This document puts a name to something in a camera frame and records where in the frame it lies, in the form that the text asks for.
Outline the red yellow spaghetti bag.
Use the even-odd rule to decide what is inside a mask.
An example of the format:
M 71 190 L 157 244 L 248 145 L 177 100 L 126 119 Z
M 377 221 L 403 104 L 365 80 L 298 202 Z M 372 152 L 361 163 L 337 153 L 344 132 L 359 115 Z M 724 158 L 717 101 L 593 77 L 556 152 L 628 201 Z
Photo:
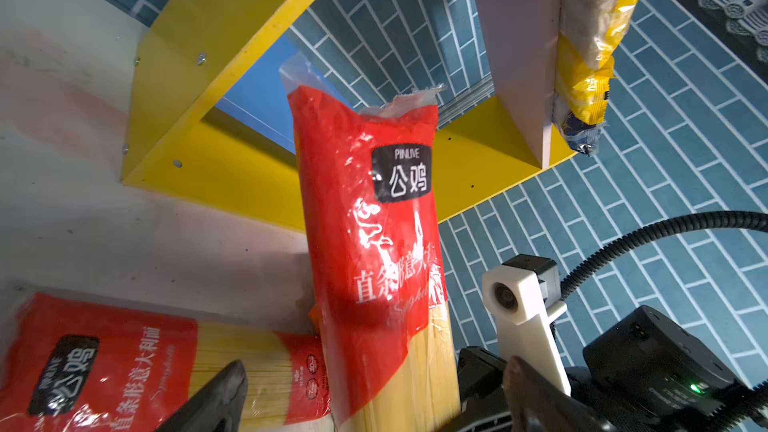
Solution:
M 356 111 L 280 67 L 340 431 L 436 431 L 460 410 L 432 180 L 438 90 Z
M 326 417 L 316 336 L 69 300 L 1 294 L 5 431 L 152 431 L 232 362 L 244 431 Z

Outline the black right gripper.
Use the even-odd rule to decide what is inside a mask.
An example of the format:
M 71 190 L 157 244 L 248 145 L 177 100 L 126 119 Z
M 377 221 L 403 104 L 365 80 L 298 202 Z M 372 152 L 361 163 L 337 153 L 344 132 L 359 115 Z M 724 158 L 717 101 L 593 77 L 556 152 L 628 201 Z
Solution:
M 747 387 L 701 340 L 641 306 L 584 348 L 566 375 L 572 399 L 617 431 L 730 431 L 767 425 L 767 385 Z M 447 431 L 513 431 L 502 388 L 507 361 L 479 347 L 461 350 L 462 410 Z

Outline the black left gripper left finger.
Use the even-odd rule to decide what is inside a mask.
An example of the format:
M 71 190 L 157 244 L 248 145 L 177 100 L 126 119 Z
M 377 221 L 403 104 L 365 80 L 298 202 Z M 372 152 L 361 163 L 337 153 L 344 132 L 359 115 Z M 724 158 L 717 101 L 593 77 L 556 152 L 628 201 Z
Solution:
M 247 392 L 243 362 L 230 362 L 155 431 L 237 432 Z

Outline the orange pasta bag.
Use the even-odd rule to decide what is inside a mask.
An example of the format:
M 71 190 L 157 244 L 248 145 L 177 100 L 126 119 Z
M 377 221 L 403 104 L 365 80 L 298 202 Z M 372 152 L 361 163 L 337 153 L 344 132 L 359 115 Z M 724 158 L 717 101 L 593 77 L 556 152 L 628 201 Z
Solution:
M 321 330 L 321 313 L 317 304 L 313 305 L 308 312 L 308 317 L 313 325 L 316 334 Z

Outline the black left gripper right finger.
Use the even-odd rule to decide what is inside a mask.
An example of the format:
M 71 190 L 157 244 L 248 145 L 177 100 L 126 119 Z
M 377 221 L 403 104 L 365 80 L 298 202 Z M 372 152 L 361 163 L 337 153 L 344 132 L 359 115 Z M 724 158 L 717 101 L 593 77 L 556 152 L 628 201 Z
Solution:
M 513 356 L 502 388 L 513 431 L 617 431 L 605 418 L 560 391 L 524 359 Z

